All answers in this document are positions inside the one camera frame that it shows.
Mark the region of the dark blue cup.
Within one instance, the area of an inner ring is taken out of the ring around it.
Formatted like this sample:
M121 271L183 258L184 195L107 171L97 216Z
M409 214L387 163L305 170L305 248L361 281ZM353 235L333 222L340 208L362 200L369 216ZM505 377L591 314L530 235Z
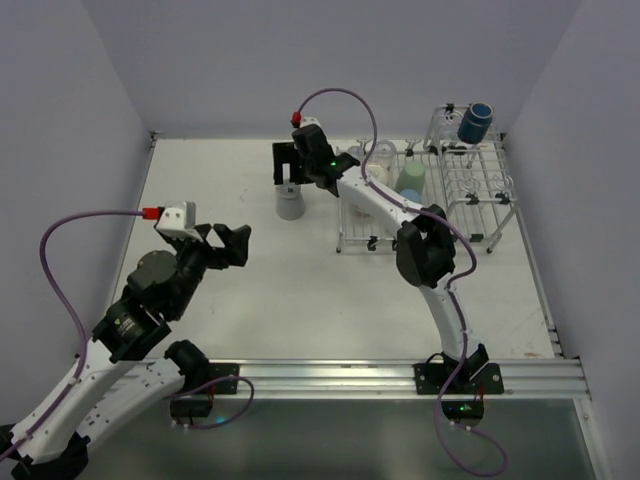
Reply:
M457 130L461 142L475 145L485 138L493 122L494 110L484 102L475 102L465 111Z

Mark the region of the small clear glass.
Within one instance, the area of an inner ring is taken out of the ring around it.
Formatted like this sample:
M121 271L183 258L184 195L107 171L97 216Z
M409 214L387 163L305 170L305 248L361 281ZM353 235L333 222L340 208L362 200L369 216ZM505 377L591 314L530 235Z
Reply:
M365 151L361 146L352 145L347 148L347 153L355 158L358 162L362 162L365 156Z

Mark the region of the metal dish rack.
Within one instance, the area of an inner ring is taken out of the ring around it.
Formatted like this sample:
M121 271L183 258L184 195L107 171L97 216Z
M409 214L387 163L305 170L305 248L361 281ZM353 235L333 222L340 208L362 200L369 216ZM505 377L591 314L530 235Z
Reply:
M469 105L448 103L436 108L422 139L407 139L404 145L390 140L397 155L387 186L395 190L404 165L421 162L426 168L421 204L439 205L470 243L491 254L517 213L516 194L503 146L505 135L494 125L495 113L481 143L471 145L458 139L457 130ZM377 141L359 139L356 145L366 155Z

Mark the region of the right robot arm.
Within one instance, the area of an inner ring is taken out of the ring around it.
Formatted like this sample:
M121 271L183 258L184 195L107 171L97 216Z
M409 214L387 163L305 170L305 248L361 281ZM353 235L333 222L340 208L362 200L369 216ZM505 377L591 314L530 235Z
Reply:
M486 347L473 339L456 295L455 245L464 239L444 210L423 207L394 192L367 174L362 162L336 154L316 124L296 129L289 142L271 147L275 185L313 184L347 200L370 215L396 242L396 268L425 299L441 340L439 364L418 363L416 389L425 383L442 394L490 392L494 363Z

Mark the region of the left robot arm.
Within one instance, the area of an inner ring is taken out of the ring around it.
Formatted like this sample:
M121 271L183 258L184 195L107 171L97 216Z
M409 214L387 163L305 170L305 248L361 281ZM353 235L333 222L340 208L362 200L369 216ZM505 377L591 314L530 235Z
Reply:
M198 225L191 235L162 232L169 250L145 254L121 297L93 329L67 375L26 418L1 428L1 457L15 461L15 479L75 479L90 452L149 404L203 393L233 376L214 376L189 340L159 360L149 353L184 315L209 270L243 267L251 228Z

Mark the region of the green plastic cup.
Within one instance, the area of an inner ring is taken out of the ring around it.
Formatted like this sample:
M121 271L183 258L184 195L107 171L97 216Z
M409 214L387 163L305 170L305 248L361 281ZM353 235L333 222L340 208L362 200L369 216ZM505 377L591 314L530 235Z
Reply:
M395 185L397 192L413 190L422 194L425 185L426 168L419 161L410 161L399 171Z

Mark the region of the floral patterned mug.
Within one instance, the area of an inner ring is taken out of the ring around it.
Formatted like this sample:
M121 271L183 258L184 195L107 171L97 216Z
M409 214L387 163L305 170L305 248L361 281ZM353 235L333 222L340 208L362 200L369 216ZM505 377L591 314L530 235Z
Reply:
M382 185L387 186L389 184L390 170L385 165L369 162L366 165L366 172ZM361 210L358 205L353 204L351 210L357 217L366 218L369 216L369 214Z

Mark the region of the aluminium mounting rail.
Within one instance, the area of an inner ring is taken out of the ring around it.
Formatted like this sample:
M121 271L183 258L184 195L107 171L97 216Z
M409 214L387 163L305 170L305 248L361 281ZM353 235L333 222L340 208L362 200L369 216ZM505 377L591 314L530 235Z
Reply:
M155 401L193 392L258 399L434 398L585 399L589 395L577 360L502 360L469 379L451 378L438 360L404 361L219 361L182 374L171 360L122 363L87 369L71 398L88 406L104 399Z

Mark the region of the light blue plastic cup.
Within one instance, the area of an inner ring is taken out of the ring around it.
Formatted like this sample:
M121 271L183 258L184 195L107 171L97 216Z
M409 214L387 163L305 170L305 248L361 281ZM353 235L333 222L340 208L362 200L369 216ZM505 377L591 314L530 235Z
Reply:
M414 202L417 204L421 204L422 203L422 197L421 194L413 189L405 189L399 192L399 194L406 199L407 201L410 202Z

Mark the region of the grey footed mug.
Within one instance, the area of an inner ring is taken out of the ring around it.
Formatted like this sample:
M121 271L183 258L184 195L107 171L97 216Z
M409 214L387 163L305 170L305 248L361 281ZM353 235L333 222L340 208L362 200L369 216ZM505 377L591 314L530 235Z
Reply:
M275 186L276 214L286 221L300 219L305 211L306 205L300 185L285 182Z

